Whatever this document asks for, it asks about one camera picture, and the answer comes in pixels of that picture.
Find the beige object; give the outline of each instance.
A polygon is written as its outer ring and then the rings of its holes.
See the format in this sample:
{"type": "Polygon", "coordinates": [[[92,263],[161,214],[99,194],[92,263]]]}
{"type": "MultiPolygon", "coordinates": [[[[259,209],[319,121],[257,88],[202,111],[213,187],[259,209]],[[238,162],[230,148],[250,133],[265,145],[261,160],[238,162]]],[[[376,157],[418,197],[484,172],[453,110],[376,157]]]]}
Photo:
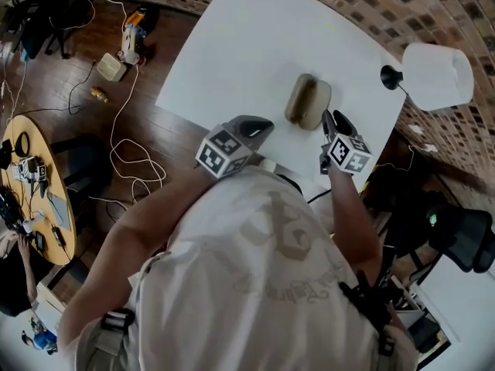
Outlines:
{"type": "MultiPolygon", "coordinates": [[[[70,261],[69,258],[72,259],[74,256],[74,251],[76,248],[76,223],[70,201],[68,200],[69,195],[67,194],[67,188],[65,184],[63,184],[63,179],[60,177],[58,169],[55,165],[53,153],[48,141],[46,141],[43,133],[33,121],[24,115],[14,117],[5,129],[3,140],[5,141],[8,139],[14,145],[15,140],[22,132],[26,132],[29,137],[29,156],[40,157],[46,165],[46,177],[49,183],[49,186],[46,189],[45,197],[42,198],[39,191],[36,191],[31,202],[32,212],[34,213],[37,210],[42,210],[43,215],[49,220],[47,221],[46,219],[40,219],[32,225],[33,231],[38,231],[45,237],[45,252],[40,254],[51,263],[56,265],[66,265],[70,261]],[[67,215],[69,216],[70,230],[66,230],[61,226],[59,226],[59,230],[62,234],[63,240],[65,241],[66,252],[69,255],[69,258],[67,257],[67,254],[65,254],[63,248],[56,244],[55,238],[53,237],[52,226],[50,223],[55,223],[56,217],[50,205],[50,201],[48,200],[48,192],[67,201],[67,215]]],[[[18,162],[19,159],[20,158],[15,153],[12,153],[12,162],[18,162]]],[[[18,196],[20,203],[23,203],[22,213],[27,217],[29,215],[29,196],[31,186],[14,180],[11,166],[9,166],[7,170],[2,170],[2,182],[4,186],[9,186],[18,196]],[[24,195],[24,202],[22,202],[21,199],[22,194],[24,195]]]]}
{"type": "Polygon", "coordinates": [[[103,58],[96,66],[98,73],[105,77],[108,81],[120,81],[125,71],[127,70],[126,65],[122,62],[116,60],[109,53],[105,53],[103,58]]]}
{"type": "Polygon", "coordinates": [[[311,74],[301,74],[288,99],[285,118],[302,129],[312,131],[321,122],[331,96],[332,88],[328,83],[317,80],[311,74]]]}

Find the lamp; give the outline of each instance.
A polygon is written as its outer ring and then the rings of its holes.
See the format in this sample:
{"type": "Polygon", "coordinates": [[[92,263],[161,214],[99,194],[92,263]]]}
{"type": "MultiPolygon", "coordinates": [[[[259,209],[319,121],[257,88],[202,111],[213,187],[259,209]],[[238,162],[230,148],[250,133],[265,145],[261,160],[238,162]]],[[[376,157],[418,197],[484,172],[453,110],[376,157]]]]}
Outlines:
{"type": "Polygon", "coordinates": [[[403,88],[424,111],[469,103],[473,98],[473,70],[459,49],[432,44],[412,43],[405,49],[402,72],[383,66],[383,85],[394,90],[403,88]]]}

